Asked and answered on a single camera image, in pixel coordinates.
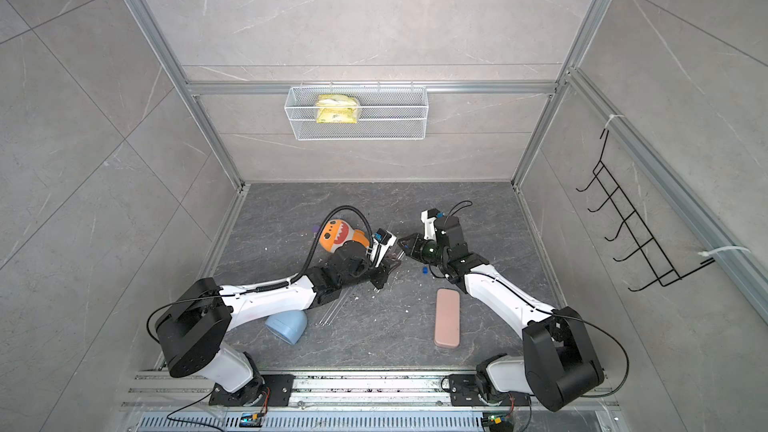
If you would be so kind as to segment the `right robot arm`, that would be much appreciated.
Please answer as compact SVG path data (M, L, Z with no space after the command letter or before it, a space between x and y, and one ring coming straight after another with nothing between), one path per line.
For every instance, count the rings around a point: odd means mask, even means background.
M496 403L507 393L531 395L556 412L604 380L586 324L574 309L539 301L470 250L456 216L423 218L423 233L397 240L409 258L438 268L462 292L496 313L520 337L523 359L500 354L476 367L479 397Z

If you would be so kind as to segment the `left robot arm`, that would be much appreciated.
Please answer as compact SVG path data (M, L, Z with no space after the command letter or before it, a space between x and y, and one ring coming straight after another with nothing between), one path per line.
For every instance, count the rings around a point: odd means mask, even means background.
M387 252L371 259L363 245L350 242L324 264L283 280L243 286L219 285L211 277L197 280L179 299L153 313L155 338L169 375L199 375L212 381L212 405L257 403L266 397L265 379L253 357L226 344L225 335L267 316L323 306L363 282L382 289L401 257Z

